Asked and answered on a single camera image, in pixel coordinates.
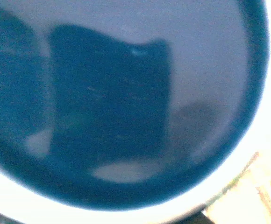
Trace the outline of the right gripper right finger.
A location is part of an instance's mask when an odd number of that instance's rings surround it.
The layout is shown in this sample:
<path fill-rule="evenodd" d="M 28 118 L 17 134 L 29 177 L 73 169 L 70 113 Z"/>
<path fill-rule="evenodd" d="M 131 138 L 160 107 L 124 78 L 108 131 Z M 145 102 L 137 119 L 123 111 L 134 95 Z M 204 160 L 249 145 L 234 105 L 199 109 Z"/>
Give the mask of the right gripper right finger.
<path fill-rule="evenodd" d="M 205 209 L 206 207 L 203 207 L 184 217 L 177 218 L 172 223 L 173 224 L 215 224 L 214 221 L 212 221 L 203 213 Z"/>

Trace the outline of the dark blue mug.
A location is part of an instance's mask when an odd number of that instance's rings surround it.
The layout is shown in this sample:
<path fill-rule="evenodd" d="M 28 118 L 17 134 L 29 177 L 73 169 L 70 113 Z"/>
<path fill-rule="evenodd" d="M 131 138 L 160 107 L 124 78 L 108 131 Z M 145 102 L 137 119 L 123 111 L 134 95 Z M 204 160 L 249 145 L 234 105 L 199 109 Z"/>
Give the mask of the dark blue mug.
<path fill-rule="evenodd" d="M 0 0 L 0 214 L 166 224 L 271 147 L 271 0 Z"/>

